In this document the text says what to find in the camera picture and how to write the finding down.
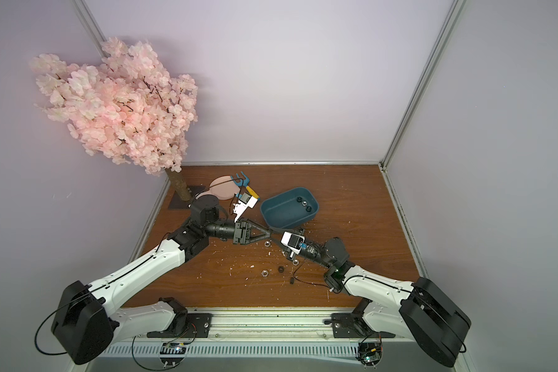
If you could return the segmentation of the teal plastic storage box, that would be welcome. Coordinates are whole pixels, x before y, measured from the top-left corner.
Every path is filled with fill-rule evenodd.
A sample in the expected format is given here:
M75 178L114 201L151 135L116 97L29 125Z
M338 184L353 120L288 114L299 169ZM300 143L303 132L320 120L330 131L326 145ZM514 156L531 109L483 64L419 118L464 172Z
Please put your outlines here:
M297 197L302 197L308 205L298 203ZM310 190L304 187L293 188L268 198L260 206L265 223L278 229L294 229L301 226L313 220L318 211L318 201Z

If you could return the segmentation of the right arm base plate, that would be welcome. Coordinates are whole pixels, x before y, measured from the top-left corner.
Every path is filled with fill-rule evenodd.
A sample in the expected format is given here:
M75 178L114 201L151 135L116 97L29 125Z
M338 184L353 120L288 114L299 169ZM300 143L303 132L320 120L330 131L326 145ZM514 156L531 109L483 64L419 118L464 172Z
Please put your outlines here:
M365 336L378 337L378 331L373 331L357 312L333 313L323 324L331 326L333 337L336 339L362 339Z

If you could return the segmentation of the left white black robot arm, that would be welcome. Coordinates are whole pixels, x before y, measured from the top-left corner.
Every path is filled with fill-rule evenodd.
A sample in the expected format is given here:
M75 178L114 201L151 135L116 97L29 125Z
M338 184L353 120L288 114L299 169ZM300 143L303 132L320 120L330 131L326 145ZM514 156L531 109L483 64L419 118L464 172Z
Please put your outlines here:
M143 256L88 285L76 281L65 288L51 332L75 364L87 364L111 344L134 336L186 336L191 329L188 311L177 300L164 298L136 308L125 303L196 257L212 238L247 245L272 234L270 228L247 219L229 220L214 195L195 200L190 211L178 229Z

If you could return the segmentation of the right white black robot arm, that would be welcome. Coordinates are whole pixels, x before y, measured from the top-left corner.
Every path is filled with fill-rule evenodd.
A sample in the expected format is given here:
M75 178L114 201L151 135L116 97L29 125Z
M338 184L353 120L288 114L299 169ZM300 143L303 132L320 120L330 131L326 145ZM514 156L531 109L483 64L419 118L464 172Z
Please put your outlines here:
M400 281L365 270L350 261L338 237L318 244L286 232L281 245L289 260L300 257L324 267L330 291L360 299L353 316L363 336L390 333L412 339L445 367L453 367L466 353L471 320L433 281Z

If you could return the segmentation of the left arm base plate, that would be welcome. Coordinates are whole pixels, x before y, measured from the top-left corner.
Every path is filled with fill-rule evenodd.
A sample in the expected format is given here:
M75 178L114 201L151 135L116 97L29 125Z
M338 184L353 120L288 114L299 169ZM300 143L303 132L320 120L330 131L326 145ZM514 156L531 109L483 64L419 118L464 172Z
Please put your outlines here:
M172 321L163 331L147 333L148 338L207 338L212 322L210 313L188 313Z

